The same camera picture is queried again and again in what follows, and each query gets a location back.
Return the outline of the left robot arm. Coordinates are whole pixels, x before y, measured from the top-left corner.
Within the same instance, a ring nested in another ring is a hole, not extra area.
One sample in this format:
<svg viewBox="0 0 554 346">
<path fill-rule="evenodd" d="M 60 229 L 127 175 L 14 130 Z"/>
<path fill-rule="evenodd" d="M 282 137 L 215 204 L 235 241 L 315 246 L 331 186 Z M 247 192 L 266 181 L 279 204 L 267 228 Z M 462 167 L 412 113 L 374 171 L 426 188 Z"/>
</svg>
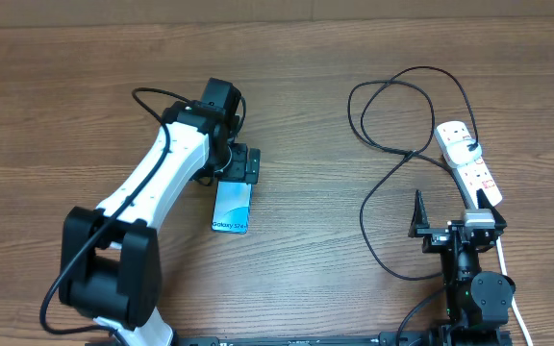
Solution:
<svg viewBox="0 0 554 346">
<path fill-rule="evenodd" d="M 261 152 L 238 143 L 246 102 L 230 82 L 211 78 L 200 99 L 178 96 L 163 113 L 145 157 L 127 180 L 93 210 L 73 208 L 63 222 L 61 267 L 42 302 L 46 321 L 54 297 L 91 319 L 111 345 L 174 345 L 177 334 L 162 319 L 158 233 L 190 182 L 216 187 L 211 227 L 248 230 Z"/>
</svg>

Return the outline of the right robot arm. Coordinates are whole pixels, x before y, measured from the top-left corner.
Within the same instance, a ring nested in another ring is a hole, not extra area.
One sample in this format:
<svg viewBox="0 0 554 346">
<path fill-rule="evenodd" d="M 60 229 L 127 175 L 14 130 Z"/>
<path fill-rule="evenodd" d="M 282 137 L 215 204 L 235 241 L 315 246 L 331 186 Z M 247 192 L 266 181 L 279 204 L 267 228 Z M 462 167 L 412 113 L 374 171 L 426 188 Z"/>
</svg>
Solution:
<svg viewBox="0 0 554 346">
<path fill-rule="evenodd" d="M 414 345 L 512 343 L 510 334 L 500 328 L 509 321 L 516 284 L 505 274 L 484 271 L 479 261 L 481 253 L 498 245 L 507 223 L 483 190 L 476 192 L 476 198 L 476 209 L 464 210 L 459 220 L 452 220 L 443 228 L 432 228 L 422 193 L 419 190 L 415 193 L 409 236 L 422 240 L 423 253 L 441 257 L 443 287 L 411 313 L 443 294 L 448 318 L 412 337 Z"/>
</svg>

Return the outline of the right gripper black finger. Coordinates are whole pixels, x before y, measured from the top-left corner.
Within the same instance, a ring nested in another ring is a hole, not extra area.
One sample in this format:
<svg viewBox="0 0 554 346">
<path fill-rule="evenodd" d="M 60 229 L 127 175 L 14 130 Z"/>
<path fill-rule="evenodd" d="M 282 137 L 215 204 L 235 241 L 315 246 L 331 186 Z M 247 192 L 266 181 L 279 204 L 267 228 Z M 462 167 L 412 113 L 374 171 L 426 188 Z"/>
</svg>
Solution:
<svg viewBox="0 0 554 346">
<path fill-rule="evenodd" d="M 476 191 L 478 208 L 481 210 L 489 210 L 494 219 L 494 226 L 497 230 L 504 230 L 507 227 L 507 222 L 495 206 L 490 202 L 483 189 Z"/>
<path fill-rule="evenodd" d="M 417 189 L 415 191 L 415 208 L 408 231 L 408 237 L 424 237 L 428 234 L 429 229 L 430 224 L 423 203 L 422 192 Z"/>
</svg>

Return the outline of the Samsung Galaxy smartphone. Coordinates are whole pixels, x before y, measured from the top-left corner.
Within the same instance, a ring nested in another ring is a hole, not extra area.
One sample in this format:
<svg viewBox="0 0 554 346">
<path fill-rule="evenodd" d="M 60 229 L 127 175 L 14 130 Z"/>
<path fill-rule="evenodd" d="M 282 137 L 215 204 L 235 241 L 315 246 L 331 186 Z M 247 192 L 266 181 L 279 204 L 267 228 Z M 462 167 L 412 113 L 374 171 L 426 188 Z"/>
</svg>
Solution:
<svg viewBox="0 0 554 346">
<path fill-rule="evenodd" d="M 228 234 L 245 234 L 248 230 L 253 186 L 224 182 L 217 185 L 212 229 Z"/>
</svg>

